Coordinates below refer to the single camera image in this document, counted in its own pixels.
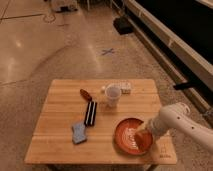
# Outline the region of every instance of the floor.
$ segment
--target floor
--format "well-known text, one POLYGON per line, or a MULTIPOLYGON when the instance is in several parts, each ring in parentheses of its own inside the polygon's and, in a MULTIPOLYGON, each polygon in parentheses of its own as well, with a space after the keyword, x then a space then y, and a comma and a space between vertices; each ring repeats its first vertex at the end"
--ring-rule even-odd
MULTIPOLYGON (((117 14, 105 3, 52 15, 43 0, 0 0, 0 171, 47 171, 24 164, 48 87, 55 78, 152 78, 163 105, 182 101, 193 120, 208 126, 134 34, 120 36, 117 14), (113 53, 103 50, 113 48, 113 53)), ((178 156, 156 170, 213 170, 213 156, 189 137, 171 131, 178 156)), ((141 166, 60 166, 65 170, 139 171, 141 166)))

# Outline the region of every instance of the table top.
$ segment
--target table top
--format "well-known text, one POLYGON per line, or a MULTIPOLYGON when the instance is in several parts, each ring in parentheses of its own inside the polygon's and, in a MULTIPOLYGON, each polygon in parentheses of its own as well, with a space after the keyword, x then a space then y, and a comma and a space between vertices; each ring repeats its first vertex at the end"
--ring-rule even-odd
POLYGON ((154 143, 148 153, 132 156, 114 141, 117 124, 129 117, 143 121, 161 107, 151 79, 53 80, 25 157, 28 164, 175 164, 176 153, 169 133, 154 143), (106 105, 101 87, 129 81, 131 94, 122 95, 116 108, 106 105), (98 102, 94 127, 86 128, 87 141, 72 142, 71 126, 84 120, 87 102, 79 90, 88 91, 98 102))

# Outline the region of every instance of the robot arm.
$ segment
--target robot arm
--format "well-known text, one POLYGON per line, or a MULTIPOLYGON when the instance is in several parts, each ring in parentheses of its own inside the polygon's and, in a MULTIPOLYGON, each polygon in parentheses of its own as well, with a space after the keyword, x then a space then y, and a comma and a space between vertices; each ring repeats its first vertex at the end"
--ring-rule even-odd
POLYGON ((190 109, 184 103, 162 107, 158 116, 149 120, 146 129, 153 137, 158 138, 170 128, 175 128, 190 136, 213 154, 213 130, 192 121, 186 116, 189 113, 190 109))

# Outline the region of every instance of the small box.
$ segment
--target small box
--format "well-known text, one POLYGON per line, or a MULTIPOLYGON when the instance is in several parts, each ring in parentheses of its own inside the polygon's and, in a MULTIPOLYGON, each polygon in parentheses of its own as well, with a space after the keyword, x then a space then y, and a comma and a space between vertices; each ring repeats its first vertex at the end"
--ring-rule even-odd
POLYGON ((116 18, 113 25, 120 35, 133 32, 132 25, 125 17, 116 18))

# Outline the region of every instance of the plastic cup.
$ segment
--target plastic cup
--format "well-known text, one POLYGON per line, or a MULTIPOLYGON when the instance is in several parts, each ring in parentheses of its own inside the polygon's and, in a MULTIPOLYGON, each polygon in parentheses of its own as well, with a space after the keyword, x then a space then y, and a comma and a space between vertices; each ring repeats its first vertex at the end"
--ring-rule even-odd
POLYGON ((121 89, 115 85, 109 85, 105 89, 107 104, 109 107, 116 107, 121 97, 121 89))

